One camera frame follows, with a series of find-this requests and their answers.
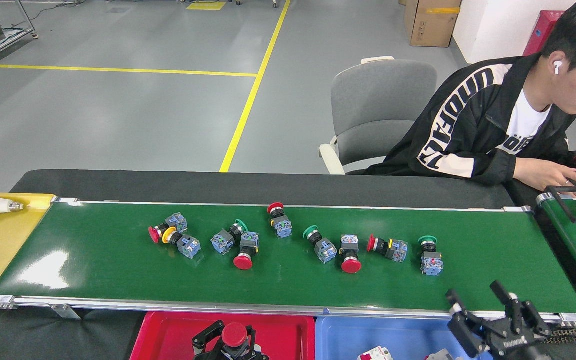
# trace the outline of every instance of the chair armrest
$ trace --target chair armrest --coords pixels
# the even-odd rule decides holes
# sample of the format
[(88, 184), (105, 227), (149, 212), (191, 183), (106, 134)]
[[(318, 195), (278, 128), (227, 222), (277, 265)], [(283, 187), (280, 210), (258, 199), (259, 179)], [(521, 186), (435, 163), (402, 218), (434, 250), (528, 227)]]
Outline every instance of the chair armrest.
[(335, 148), (329, 143), (323, 143), (319, 146), (319, 157), (324, 160), (326, 168), (330, 175), (346, 175), (344, 167), (339, 161)]

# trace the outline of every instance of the yellow floor line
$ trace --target yellow floor line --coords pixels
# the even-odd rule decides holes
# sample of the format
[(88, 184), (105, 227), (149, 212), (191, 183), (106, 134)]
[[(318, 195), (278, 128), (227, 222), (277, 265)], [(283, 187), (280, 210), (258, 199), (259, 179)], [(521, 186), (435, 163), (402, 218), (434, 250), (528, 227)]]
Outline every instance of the yellow floor line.
[(190, 71), (190, 70), (158, 70), (151, 68), (111, 68), (111, 67), (72, 67), (72, 66), (32, 66), (25, 64), (0, 64), (0, 69), (31, 69), (31, 70), (64, 70), (64, 71), (101, 71), (107, 73), (145, 73), (145, 74), (181, 74), (181, 75), (212, 75), (212, 76), (238, 76), (254, 78), (256, 73), (245, 72), (217, 72), (217, 71)]
[(285, 4), (283, 5), (281, 16), (279, 16), (277, 26), (274, 28), (272, 38), (270, 38), (270, 44), (268, 45), (268, 48), (265, 51), (265, 56), (263, 57), (263, 61), (261, 62), (261, 67), (259, 67), (259, 71), (256, 75), (256, 78), (254, 78), (254, 84), (252, 86), (252, 90), (250, 90), (250, 94), (246, 101), (246, 106), (244, 107), (244, 111), (242, 112), (241, 117), (239, 118), (237, 129), (235, 130), (235, 134), (232, 136), (230, 146), (228, 146), (228, 151), (226, 151), (226, 157), (224, 157), (223, 162), (221, 163), (221, 168), (219, 169), (220, 173), (228, 173), (228, 170), (230, 170), (231, 168), (231, 163), (233, 162), (233, 157), (235, 156), (235, 152), (237, 151), (237, 146), (240, 144), (244, 128), (246, 128), (246, 123), (250, 116), (250, 110), (252, 109), (252, 105), (254, 104), (255, 98), (257, 97), (257, 93), (259, 91), (259, 85), (261, 84), (261, 80), (264, 78), (264, 73), (266, 72), (268, 62), (270, 61), (270, 55), (272, 55), (273, 53), (275, 43), (277, 42), (277, 37), (279, 36), (279, 31), (282, 29), (284, 19), (286, 18), (286, 13), (288, 13), (288, 7), (290, 7), (290, 0), (286, 0)]

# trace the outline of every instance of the man's ear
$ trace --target man's ear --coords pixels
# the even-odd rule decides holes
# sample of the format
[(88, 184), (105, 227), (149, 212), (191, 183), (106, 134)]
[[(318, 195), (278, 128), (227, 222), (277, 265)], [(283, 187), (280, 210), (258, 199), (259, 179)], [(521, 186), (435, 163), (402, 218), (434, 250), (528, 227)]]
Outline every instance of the man's ear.
[(548, 57), (548, 70), (553, 75), (566, 73), (570, 66), (570, 62), (566, 57), (566, 52), (561, 50), (553, 51)]

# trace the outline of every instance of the chain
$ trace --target chain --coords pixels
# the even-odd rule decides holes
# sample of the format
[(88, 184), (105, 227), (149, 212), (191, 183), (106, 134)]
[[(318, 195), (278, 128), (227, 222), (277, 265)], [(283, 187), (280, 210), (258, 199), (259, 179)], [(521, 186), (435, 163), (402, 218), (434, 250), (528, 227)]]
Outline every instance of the chain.
[(542, 342), (546, 344), (564, 344), (576, 342), (576, 328), (554, 330), (551, 337), (548, 337)]

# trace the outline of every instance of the gray floor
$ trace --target gray floor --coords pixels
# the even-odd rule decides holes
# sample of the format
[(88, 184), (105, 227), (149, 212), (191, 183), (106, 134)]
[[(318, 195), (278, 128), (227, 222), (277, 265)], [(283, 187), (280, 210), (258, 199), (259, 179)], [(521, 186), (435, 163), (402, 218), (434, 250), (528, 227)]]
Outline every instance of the gray floor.
[[(286, 0), (188, 4), (87, 0), (44, 11), (0, 64), (256, 74)], [(55, 3), (25, 2), (31, 18)], [(363, 58), (435, 66), (439, 82), (466, 65), (449, 48), (410, 47), (395, 0), (291, 0), (233, 173), (325, 174), (333, 136), (330, 84)], [(0, 2), (4, 26), (21, 22)], [(0, 68), (0, 192), (35, 169), (217, 172), (254, 77)], [(576, 149), (576, 123), (569, 131)]]

